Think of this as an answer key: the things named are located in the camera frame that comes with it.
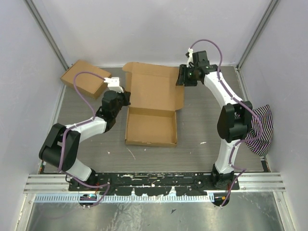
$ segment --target gray table surface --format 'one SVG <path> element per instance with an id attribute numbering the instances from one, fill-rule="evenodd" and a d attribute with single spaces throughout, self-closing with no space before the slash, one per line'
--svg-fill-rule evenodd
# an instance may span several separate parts
<path id="1" fill-rule="evenodd" d="M 121 68 L 105 68 L 112 76 L 121 77 Z M 232 66 L 222 68 L 223 76 L 241 96 L 238 78 Z M 95 110 L 101 105 L 97 100 L 86 97 Z M 97 172 L 142 172 L 142 171 L 211 171 L 220 147 L 217 121 L 220 107 L 211 91 L 198 84 L 185 88 L 184 108 L 177 111 L 178 145 L 176 148 L 125 145 L 127 108 L 123 107 L 116 118 L 116 124 L 107 133 L 94 136 L 79 145 L 78 159 Z M 66 88 L 58 122 L 72 124 L 91 117 L 91 110 L 77 93 Z M 248 171 L 263 171 L 260 157 L 252 153 L 245 144 L 239 148 L 235 165 Z M 45 166 L 45 172 L 56 168 Z"/>

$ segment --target cardboard box lid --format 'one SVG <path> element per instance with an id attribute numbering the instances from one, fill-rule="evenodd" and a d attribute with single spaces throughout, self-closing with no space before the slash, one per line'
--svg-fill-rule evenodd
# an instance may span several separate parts
<path id="1" fill-rule="evenodd" d="M 73 83 L 75 74 L 81 71 L 89 71 L 96 73 L 102 77 L 110 77 L 111 74 L 107 71 L 104 71 L 96 66 L 93 66 L 83 60 L 78 60 L 73 66 L 71 66 L 61 77 L 61 80 L 66 83 Z M 95 93 L 99 87 L 103 84 L 103 80 L 90 75 L 90 74 L 81 74 L 76 79 L 76 86 L 82 88 L 83 90 L 89 93 Z"/>
<path id="2" fill-rule="evenodd" d="M 124 65 L 130 107 L 176 111 L 184 106 L 184 86 L 176 86 L 179 68 L 130 62 Z"/>

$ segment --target striped cloth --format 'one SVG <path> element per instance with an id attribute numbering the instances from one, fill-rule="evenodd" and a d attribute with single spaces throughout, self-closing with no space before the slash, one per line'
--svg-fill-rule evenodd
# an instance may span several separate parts
<path id="1" fill-rule="evenodd" d="M 273 118 L 269 107 L 265 105 L 253 110 L 262 123 L 263 133 L 259 139 L 246 142 L 249 149 L 259 156 L 265 156 L 268 153 L 273 138 Z M 251 123 L 252 127 L 246 139 L 254 138 L 260 132 L 258 122 L 254 117 Z"/>

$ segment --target white paint spot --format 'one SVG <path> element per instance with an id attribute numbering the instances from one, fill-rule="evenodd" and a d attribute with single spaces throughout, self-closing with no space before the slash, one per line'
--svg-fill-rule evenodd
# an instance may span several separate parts
<path id="1" fill-rule="evenodd" d="M 130 152 L 130 154 L 131 154 L 131 155 L 133 156 L 133 158 L 136 160 L 136 158 L 135 158 L 134 154 L 131 152 L 131 150 L 128 149 L 128 148 L 127 148 L 127 150 Z"/>

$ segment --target black mounting plate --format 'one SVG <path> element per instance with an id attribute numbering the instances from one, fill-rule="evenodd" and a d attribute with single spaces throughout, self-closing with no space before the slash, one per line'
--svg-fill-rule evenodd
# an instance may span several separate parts
<path id="1" fill-rule="evenodd" d="M 184 173 L 97 173 L 98 185 L 110 183 L 110 190 L 107 195 L 131 195 L 132 190 L 137 196 L 147 194 L 148 196 L 168 195 L 172 187 L 176 190 L 177 196 L 199 196 L 207 195 L 208 190 L 227 190 L 213 186 L 210 180 L 210 173 L 184 172 Z M 238 182 L 232 190 L 238 190 Z M 80 185 L 75 180 L 70 181 L 69 191 L 94 191 L 95 189 Z"/>

